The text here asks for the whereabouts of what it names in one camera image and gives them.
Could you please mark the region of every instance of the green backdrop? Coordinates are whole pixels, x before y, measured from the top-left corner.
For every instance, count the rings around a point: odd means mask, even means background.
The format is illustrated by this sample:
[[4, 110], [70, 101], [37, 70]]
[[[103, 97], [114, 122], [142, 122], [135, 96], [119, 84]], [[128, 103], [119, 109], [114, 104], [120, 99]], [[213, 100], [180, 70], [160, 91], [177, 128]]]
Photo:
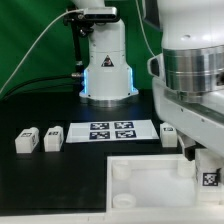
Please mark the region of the green backdrop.
[[[69, 0], [1, 0], [0, 1], [0, 87], [18, 65], [44, 28], [66, 7]], [[151, 77], [146, 63], [151, 57], [145, 45], [138, 20], [135, 0], [106, 1], [120, 11], [126, 25], [127, 62], [134, 69], [134, 82], [138, 89], [151, 88]], [[162, 34], [144, 25], [146, 35], [155, 54], [161, 52]], [[81, 40], [82, 56], [88, 65], [88, 39]], [[43, 37], [25, 61], [7, 90], [37, 77], [70, 74], [75, 61], [70, 27], [58, 21]]]

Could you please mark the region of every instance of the metal cylinder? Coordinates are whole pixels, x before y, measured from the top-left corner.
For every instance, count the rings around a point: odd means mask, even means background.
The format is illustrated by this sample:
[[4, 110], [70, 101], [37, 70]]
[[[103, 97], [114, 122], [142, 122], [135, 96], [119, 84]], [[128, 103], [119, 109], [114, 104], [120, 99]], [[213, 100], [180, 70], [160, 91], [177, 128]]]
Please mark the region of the metal cylinder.
[[224, 88], [224, 46], [195, 49], [163, 49], [167, 87], [180, 96], [198, 96]]

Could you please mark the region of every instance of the black label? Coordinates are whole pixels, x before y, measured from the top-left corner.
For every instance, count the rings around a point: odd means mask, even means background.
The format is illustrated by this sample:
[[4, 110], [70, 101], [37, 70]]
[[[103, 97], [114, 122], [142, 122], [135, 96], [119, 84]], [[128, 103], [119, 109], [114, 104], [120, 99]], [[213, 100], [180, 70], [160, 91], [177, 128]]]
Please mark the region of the black label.
[[173, 128], [168, 127], [168, 128], [164, 128], [163, 130], [164, 130], [164, 131], [173, 131]]
[[49, 132], [48, 135], [58, 135], [58, 131], [52, 131], [52, 132]]
[[32, 135], [32, 133], [23, 133], [21, 135], [21, 137], [30, 137]]

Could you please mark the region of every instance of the black and white pattern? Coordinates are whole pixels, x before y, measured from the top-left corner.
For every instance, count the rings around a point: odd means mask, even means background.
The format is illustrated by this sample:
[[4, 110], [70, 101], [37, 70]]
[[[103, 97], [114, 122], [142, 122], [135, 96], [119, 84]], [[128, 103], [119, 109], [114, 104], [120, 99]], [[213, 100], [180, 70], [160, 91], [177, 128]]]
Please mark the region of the black and white pattern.
[[48, 135], [58, 135], [58, 131], [52, 131], [52, 132], [49, 132]]
[[115, 129], [134, 128], [133, 122], [114, 122]]
[[32, 133], [23, 133], [21, 135], [21, 137], [30, 137], [32, 135]]
[[109, 123], [91, 123], [90, 124], [90, 130], [106, 130], [109, 129], [110, 125]]
[[167, 127], [167, 128], [164, 128], [164, 131], [173, 131], [173, 128]]
[[134, 130], [116, 131], [115, 134], [117, 139], [137, 138], [136, 132]]
[[203, 186], [217, 187], [218, 184], [218, 173], [203, 173]]
[[90, 132], [89, 140], [110, 139], [109, 131]]

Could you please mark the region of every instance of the blue light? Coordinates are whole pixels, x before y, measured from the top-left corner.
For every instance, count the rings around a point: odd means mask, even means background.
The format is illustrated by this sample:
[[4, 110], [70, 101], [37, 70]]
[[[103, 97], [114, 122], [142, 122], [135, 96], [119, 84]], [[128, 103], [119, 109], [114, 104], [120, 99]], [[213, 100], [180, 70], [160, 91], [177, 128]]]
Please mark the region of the blue light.
[[135, 88], [134, 88], [134, 77], [133, 77], [133, 69], [131, 68], [131, 91], [135, 92]]

